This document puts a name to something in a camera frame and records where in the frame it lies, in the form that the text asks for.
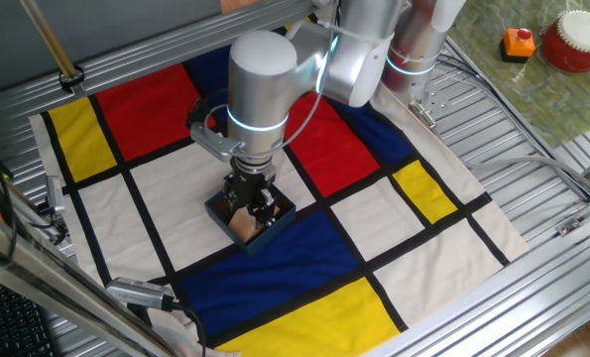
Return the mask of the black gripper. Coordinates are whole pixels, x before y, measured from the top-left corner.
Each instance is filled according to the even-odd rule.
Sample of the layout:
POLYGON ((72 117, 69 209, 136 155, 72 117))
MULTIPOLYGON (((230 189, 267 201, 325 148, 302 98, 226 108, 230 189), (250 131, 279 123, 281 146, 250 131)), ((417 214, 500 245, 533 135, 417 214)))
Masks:
POLYGON ((279 211, 272 189, 275 176, 274 166, 256 173, 246 173, 234 167, 224 178, 222 194, 230 208, 247 207, 257 230, 268 228, 269 219, 274 219, 279 211))

